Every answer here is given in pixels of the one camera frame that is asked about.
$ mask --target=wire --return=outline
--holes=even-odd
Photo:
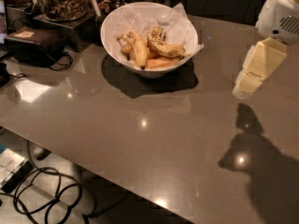
[[[81,200],[84,186],[82,184],[80,184],[76,180],[75,177],[73,177],[71,175],[66,175],[66,174],[60,173],[57,169],[55,169],[53,167],[42,167],[42,168],[38,167],[32,159],[31,152],[30,152],[29,140],[27,140],[27,150],[28,150],[28,160],[29,160],[29,162],[31,162],[31,164],[35,168],[34,171],[32,171],[29,175],[27,175],[23,179],[23,181],[18,185],[18,187],[16,187],[14,194],[0,192],[0,196],[2,195],[2,196],[11,197],[13,199],[13,206],[14,206],[16,212],[18,212],[21,215],[27,216],[27,218],[34,224],[38,224],[38,222],[34,219],[33,214],[36,214],[42,210],[45,210],[46,212],[45,212],[45,216],[44,216],[44,222],[45,222],[45,224],[49,224],[50,211],[55,206],[55,204],[57,204],[61,201],[60,198],[62,197],[62,195],[68,189],[78,188],[78,197],[76,198],[76,200],[73,201],[73,203],[67,205],[67,211],[66,211],[64,217],[59,222],[59,224],[65,223],[68,220],[72,210],[78,205],[79,201]],[[28,208],[24,204],[24,202],[21,200],[21,195],[27,189],[29,189],[30,187],[32,187],[34,185],[34,181],[41,174],[57,176],[58,184],[57,184],[57,187],[55,190],[54,197],[51,201],[41,205],[40,207],[38,207],[35,210],[30,211],[30,210],[28,210]],[[61,189],[63,178],[68,178],[68,179],[72,180],[74,183],[67,185],[66,187]],[[108,206],[107,208],[104,208],[100,211],[96,211],[96,209],[97,209],[96,198],[95,198],[94,194],[89,189],[86,189],[86,190],[89,191],[91,193],[91,196],[93,197],[93,210],[90,212],[90,214],[87,214],[87,215],[82,214],[84,224],[89,224],[89,219],[103,215],[107,211],[111,210],[112,208],[114,208],[117,205],[119,205],[120,203],[122,203],[127,198],[127,196],[124,196],[123,198],[119,199],[117,202],[113,203],[111,206]]]
[[[73,58],[71,57],[71,55],[69,55],[67,52],[64,52],[63,57],[65,57],[68,60],[68,63],[58,63],[54,58],[52,58],[48,53],[47,56],[53,60],[55,63],[57,63],[58,65],[62,66],[61,68],[55,69],[52,66],[49,67],[49,69],[53,70],[53,71],[65,71],[67,70],[73,63]]]
[[[245,13],[244,13],[244,16],[243,16],[242,23],[245,22],[245,18],[246,18],[246,16],[247,16],[248,12],[249,12],[249,7],[250,7],[250,2],[251,2],[251,1],[252,1],[252,0],[249,0],[249,2],[248,2],[248,4],[247,4],[246,10],[245,10]]]

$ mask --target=white floor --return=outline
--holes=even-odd
[[[27,141],[18,135],[0,129],[0,143],[12,149],[16,153],[28,158]],[[36,147],[30,143],[30,151]],[[163,208],[158,207],[154,203],[150,203],[125,189],[116,186],[100,176],[93,175],[82,170],[74,163],[67,161],[54,154],[43,161],[34,160],[39,167],[52,167],[60,173],[70,175],[76,178],[83,185],[82,196],[79,198],[78,204],[72,208],[68,219],[62,223],[101,223],[101,224],[185,224],[186,220],[177,217]],[[28,178],[19,188],[22,190],[30,184],[31,179]],[[64,187],[74,184],[75,182],[69,178],[62,177],[62,185],[59,191]],[[36,210],[45,203],[54,199],[55,191],[58,185],[57,175],[47,175],[41,173],[33,182],[32,186],[25,190],[20,196],[20,200],[24,203],[28,211]],[[49,211],[48,223],[60,223],[65,216],[67,205],[71,205],[78,198],[78,187],[66,189],[61,197],[60,202],[56,203]],[[0,195],[0,219],[1,223],[6,224],[27,224],[34,223],[26,215],[17,212],[13,205],[13,198]],[[88,218],[88,222],[84,222],[82,214],[90,214],[97,202],[97,217]],[[34,214],[33,219],[36,223],[45,223],[47,208],[44,208]]]

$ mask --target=gray table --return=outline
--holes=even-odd
[[[261,38],[190,19],[206,47],[159,79],[95,45],[69,51],[74,64],[60,73],[10,58],[9,73],[29,77],[0,90],[0,125],[193,223],[288,223],[299,197],[298,46],[240,101],[235,78]]]

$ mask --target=black device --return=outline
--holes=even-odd
[[[0,61],[9,57],[9,52],[4,44],[4,37],[8,34],[7,4],[6,0],[0,0]]]
[[[5,36],[4,40],[11,56],[21,63],[50,67],[65,55],[66,37],[53,29],[25,26]]]
[[[20,73],[18,75],[11,75],[7,71],[7,65],[5,63],[0,62],[0,88],[5,86],[10,79],[19,79],[19,78],[25,78],[26,75],[24,73]]]

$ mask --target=floor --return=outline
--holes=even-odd
[[[36,144],[27,142],[22,137],[3,128],[0,128],[0,143],[28,160],[30,159],[29,154],[32,154],[36,147]],[[0,195],[1,223],[190,223],[164,210],[155,203],[144,200],[55,154],[49,154],[42,161],[37,161],[35,158],[32,161],[39,169],[34,169],[31,175],[10,194],[19,194],[19,200],[28,212],[33,213],[38,208],[40,210],[34,212],[31,215],[32,220],[30,220],[30,217],[24,214],[24,209],[20,205],[21,202],[17,202],[18,199]],[[59,189],[57,188],[59,176],[57,173],[54,174],[53,169],[50,168],[55,168],[61,173],[61,186]],[[51,172],[51,174],[39,173],[38,171],[41,170]],[[82,190],[81,196],[79,196],[79,189]],[[90,214],[92,215],[85,218],[84,222],[83,216]]]

